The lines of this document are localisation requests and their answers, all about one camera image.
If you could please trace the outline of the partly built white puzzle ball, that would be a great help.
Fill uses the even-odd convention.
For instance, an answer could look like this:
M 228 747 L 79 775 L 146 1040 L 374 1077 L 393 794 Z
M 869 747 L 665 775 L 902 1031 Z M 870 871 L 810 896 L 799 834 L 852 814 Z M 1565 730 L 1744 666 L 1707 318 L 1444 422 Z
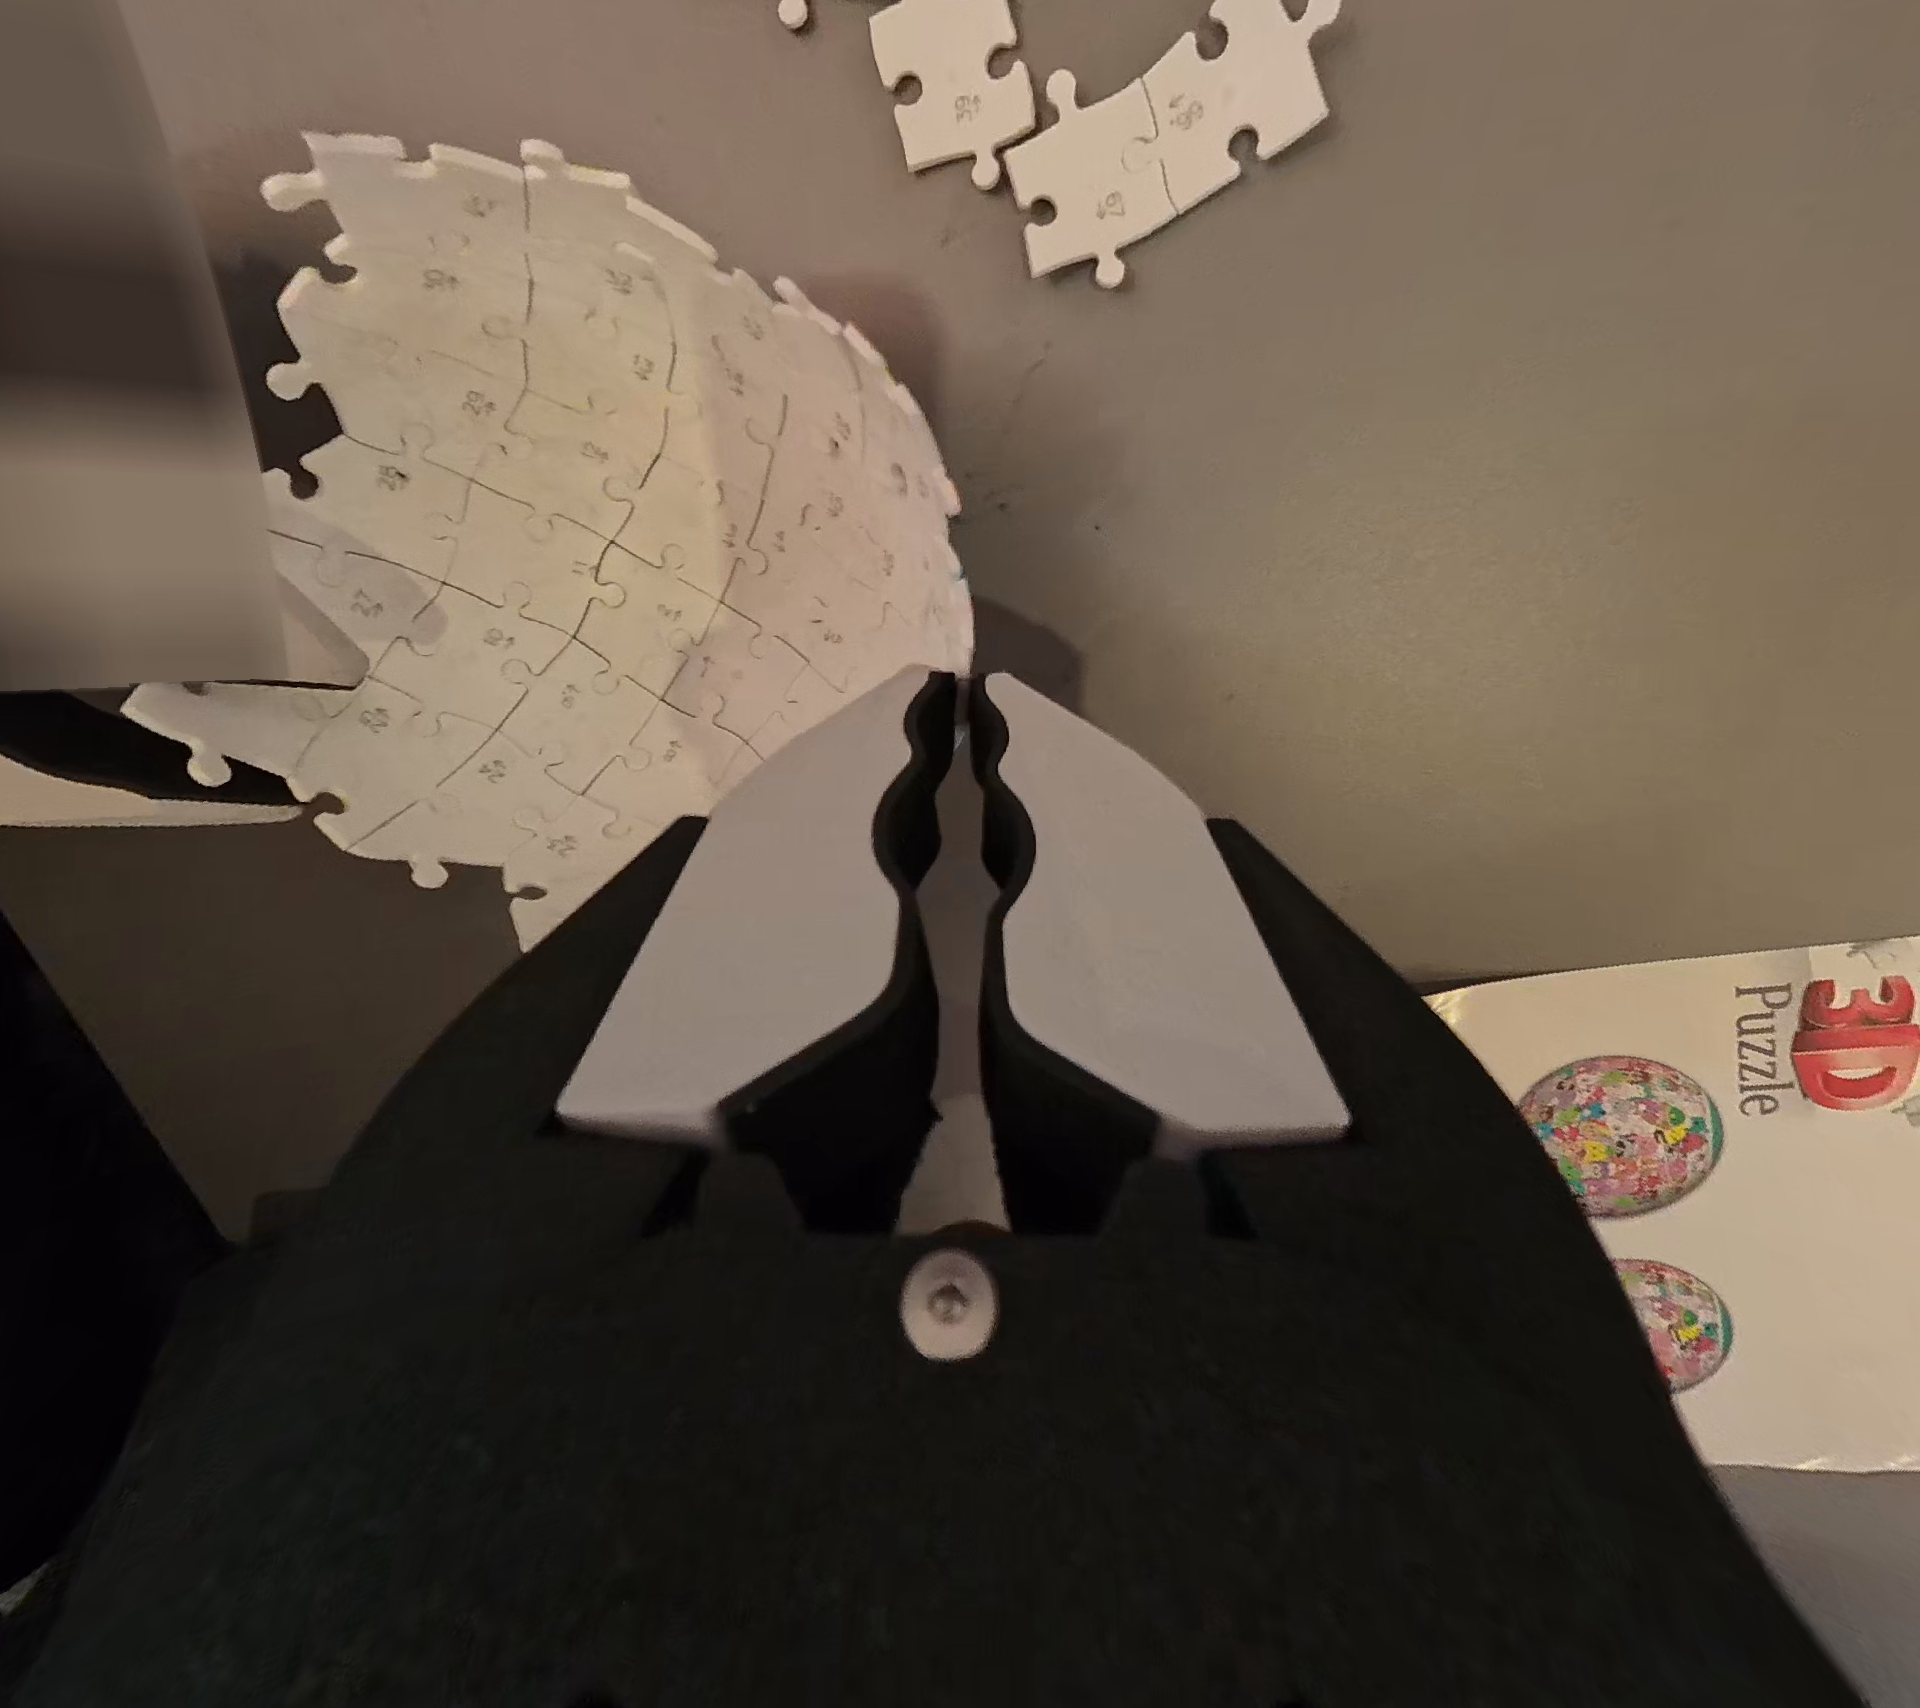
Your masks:
M 619 171 L 306 134 L 323 205 L 279 296 L 279 400 L 338 422 L 262 475 L 281 576 L 348 689 L 146 681 L 205 789 L 257 769 L 420 885 L 496 871 L 523 951 L 651 839 L 907 668 L 965 673 L 958 493 L 913 391 Z

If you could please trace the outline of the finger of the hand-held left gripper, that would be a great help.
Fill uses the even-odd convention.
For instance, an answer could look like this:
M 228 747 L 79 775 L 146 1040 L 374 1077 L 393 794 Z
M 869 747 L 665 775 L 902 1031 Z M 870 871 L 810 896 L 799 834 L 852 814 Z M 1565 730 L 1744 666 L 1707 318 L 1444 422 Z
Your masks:
M 301 814 L 281 775 L 238 761 L 205 785 L 180 741 L 79 694 L 2 694 L 6 830 L 252 828 Z
M 5 688 L 279 681 L 251 414 L 119 0 L 2 0 Z

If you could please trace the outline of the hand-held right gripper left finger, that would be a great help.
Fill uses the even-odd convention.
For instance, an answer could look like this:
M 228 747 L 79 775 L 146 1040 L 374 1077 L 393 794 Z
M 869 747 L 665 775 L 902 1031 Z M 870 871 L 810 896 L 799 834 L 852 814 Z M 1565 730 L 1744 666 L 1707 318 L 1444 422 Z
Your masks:
M 902 668 L 709 814 L 565 1084 L 576 1132 L 768 1161 L 809 1227 L 889 1234 L 939 1107 L 919 885 L 956 675 Z

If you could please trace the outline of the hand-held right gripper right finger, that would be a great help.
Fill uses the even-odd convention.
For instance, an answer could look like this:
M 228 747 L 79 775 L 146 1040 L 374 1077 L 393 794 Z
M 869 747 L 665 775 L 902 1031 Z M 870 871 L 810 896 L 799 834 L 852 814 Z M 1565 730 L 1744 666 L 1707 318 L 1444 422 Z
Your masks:
M 1091 1236 L 1138 1165 L 1340 1141 L 1352 1112 L 1211 818 L 1016 673 L 973 680 L 978 1074 L 1011 1225 Z

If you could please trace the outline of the printed instruction leaflet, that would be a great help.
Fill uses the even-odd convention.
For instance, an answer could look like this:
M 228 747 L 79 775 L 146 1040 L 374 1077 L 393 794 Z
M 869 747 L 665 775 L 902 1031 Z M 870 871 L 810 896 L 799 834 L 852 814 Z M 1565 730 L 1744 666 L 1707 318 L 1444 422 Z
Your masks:
M 1919 1466 L 1916 990 L 1916 935 L 1877 935 L 1429 997 L 1588 1217 L 1709 1462 Z

